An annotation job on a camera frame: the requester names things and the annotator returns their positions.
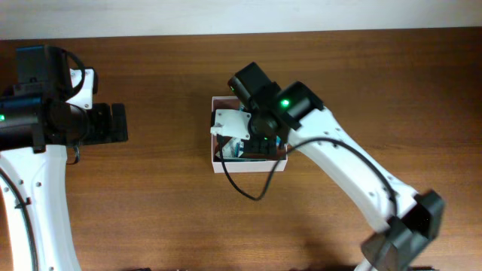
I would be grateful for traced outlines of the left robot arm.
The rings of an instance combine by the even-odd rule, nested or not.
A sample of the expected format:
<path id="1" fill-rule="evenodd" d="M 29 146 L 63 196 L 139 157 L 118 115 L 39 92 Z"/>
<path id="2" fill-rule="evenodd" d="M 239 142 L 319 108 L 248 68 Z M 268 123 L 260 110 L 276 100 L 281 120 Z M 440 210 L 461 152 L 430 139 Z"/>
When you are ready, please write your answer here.
<path id="1" fill-rule="evenodd" d="M 95 103 L 96 71 L 65 49 L 20 47 L 16 62 L 17 83 L 1 96 L 1 193 L 13 267 L 77 270 L 68 152 L 125 142 L 125 107 Z"/>

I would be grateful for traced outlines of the green white soap bar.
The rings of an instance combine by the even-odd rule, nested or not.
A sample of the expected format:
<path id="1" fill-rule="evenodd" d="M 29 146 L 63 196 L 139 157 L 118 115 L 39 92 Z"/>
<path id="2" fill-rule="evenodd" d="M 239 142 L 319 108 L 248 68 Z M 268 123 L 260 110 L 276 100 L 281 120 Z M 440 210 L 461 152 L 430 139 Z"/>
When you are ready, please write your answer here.
<path id="1" fill-rule="evenodd" d="M 235 157 L 234 155 L 234 148 L 236 144 L 235 138 L 231 138 L 228 141 L 223 142 L 222 144 L 218 144 L 218 147 L 216 148 L 215 156 L 217 158 L 221 157 L 220 154 L 220 149 L 223 151 L 223 157 Z"/>

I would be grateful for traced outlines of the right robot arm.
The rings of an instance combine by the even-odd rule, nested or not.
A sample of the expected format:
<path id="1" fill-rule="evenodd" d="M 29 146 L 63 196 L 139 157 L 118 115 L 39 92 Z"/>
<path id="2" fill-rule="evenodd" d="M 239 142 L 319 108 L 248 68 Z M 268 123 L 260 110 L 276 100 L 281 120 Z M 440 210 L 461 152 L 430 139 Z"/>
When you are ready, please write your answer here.
<path id="1" fill-rule="evenodd" d="M 364 260 L 358 270 L 409 270 L 438 237 L 442 197 L 434 190 L 419 193 L 384 169 L 304 83 L 282 89 L 252 62 L 228 85 L 248 110 L 252 135 L 279 137 L 300 151 L 359 208 L 374 232 L 361 245 Z"/>

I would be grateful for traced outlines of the green toothpaste tube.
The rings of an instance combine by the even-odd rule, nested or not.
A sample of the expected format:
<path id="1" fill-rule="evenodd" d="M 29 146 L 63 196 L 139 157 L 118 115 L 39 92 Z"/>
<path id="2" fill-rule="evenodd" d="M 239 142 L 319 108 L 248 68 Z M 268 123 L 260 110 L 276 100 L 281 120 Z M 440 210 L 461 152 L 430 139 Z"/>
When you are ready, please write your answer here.
<path id="1" fill-rule="evenodd" d="M 229 163 L 234 163 L 234 162 L 247 163 L 247 162 L 267 162 L 269 160 L 262 159 L 262 158 L 259 159 L 259 158 L 244 158 L 244 157 L 224 157 L 223 161 L 229 162 Z"/>

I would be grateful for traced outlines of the white cardboard box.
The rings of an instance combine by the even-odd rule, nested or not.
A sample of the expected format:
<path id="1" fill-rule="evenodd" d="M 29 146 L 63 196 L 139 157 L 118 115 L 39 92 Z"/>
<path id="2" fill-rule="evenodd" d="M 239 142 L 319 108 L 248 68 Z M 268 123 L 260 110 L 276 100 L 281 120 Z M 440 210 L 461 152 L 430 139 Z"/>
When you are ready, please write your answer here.
<path id="1" fill-rule="evenodd" d="M 212 97 L 212 112 L 216 109 L 234 109 L 239 110 L 240 101 L 235 96 L 213 96 Z M 221 161 L 217 161 L 215 152 L 216 148 L 218 147 L 218 142 L 216 136 L 211 136 L 211 162 L 212 167 L 214 169 L 214 173 L 223 173 L 223 167 Z M 226 162 L 225 166 L 229 173 L 241 173 L 241 172 L 269 172 L 273 165 L 275 164 L 275 160 L 269 160 L 267 162 L 247 162 L 247 163 L 240 163 L 234 162 L 229 163 Z"/>

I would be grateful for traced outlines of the blue disposable razor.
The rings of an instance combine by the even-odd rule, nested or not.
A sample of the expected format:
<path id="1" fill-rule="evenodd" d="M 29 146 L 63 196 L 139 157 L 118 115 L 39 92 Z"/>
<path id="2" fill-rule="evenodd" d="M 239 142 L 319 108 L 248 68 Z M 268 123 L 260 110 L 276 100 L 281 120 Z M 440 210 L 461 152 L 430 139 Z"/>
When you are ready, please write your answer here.
<path id="1" fill-rule="evenodd" d="M 244 142 L 242 141 L 242 139 L 237 139 L 235 148 L 234 148 L 235 157 L 241 157 L 241 155 L 243 154 L 243 148 L 244 148 Z"/>

